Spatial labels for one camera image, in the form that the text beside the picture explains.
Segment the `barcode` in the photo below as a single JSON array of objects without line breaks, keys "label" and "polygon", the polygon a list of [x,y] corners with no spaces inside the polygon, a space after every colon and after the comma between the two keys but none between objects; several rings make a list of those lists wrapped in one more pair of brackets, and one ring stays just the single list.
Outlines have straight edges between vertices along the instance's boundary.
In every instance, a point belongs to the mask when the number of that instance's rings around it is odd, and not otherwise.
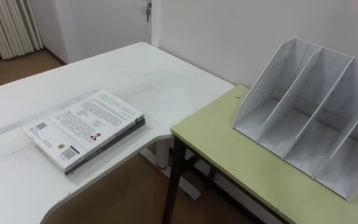
[{"label": "barcode", "polygon": [[72,149],[67,149],[66,151],[64,151],[62,153],[63,157],[66,159],[66,160],[69,160],[71,159],[73,156],[76,155],[75,151],[72,150]]},{"label": "barcode", "polygon": [[41,130],[42,128],[46,127],[47,125],[43,122],[43,123],[40,123],[38,125],[36,125],[35,127],[38,128],[38,130]]}]

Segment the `white desk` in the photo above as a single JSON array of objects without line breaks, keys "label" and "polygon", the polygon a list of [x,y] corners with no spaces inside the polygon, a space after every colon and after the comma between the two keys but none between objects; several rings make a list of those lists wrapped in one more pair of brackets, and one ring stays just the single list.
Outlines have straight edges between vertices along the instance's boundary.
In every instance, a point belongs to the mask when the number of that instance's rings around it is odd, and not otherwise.
[{"label": "white desk", "polygon": [[[21,125],[99,88],[142,110],[146,125],[65,176]],[[145,43],[0,86],[0,223],[42,222],[144,147],[170,138],[173,125],[231,88]]]}]

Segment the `curtain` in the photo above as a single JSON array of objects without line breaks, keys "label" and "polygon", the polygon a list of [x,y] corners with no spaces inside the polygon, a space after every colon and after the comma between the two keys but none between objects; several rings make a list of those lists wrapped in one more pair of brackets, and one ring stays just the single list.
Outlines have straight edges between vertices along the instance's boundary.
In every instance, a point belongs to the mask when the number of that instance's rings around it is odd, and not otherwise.
[{"label": "curtain", "polygon": [[0,55],[9,59],[42,49],[29,0],[0,0]]}]

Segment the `light green tabletop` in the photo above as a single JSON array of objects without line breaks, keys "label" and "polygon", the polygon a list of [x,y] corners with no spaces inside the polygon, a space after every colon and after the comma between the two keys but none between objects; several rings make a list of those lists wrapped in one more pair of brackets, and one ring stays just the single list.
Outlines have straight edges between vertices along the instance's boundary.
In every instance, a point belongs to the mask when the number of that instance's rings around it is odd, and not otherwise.
[{"label": "light green tabletop", "polygon": [[237,86],[172,133],[293,223],[358,223],[358,195],[346,201],[232,128],[249,89]]}]

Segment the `book spine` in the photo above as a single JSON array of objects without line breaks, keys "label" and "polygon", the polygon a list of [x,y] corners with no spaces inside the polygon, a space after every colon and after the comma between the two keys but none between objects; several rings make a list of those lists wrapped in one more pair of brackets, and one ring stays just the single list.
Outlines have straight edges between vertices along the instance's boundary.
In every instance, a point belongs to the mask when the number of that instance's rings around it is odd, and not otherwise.
[{"label": "book spine", "polygon": [[98,154],[102,153],[106,149],[108,149],[111,146],[113,146],[115,143],[119,142],[120,140],[122,140],[123,138],[128,136],[130,133],[133,133],[134,131],[136,131],[137,129],[142,127],[145,124],[145,119],[142,119],[140,121],[134,121],[131,124],[132,124],[132,126],[130,126],[130,124],[128,124],[128,126],[126,126],[121,131],[118,132],[118,133],[120,133],[120,135],[115,134],[115,137],[112,138],[107,144],[105,144],[101,148],[95,150],[87,158],[83,159],[81,162],[77,163],[75,166],[73,166],[72,168],[68,169],[65,172],[65,174],[67,175],[67,174],[73,172],[74,170],[78,169],[79,167],[81,167],[83,164],[86,164],[88,161],[90,161],[92,158],[94,158]]}]

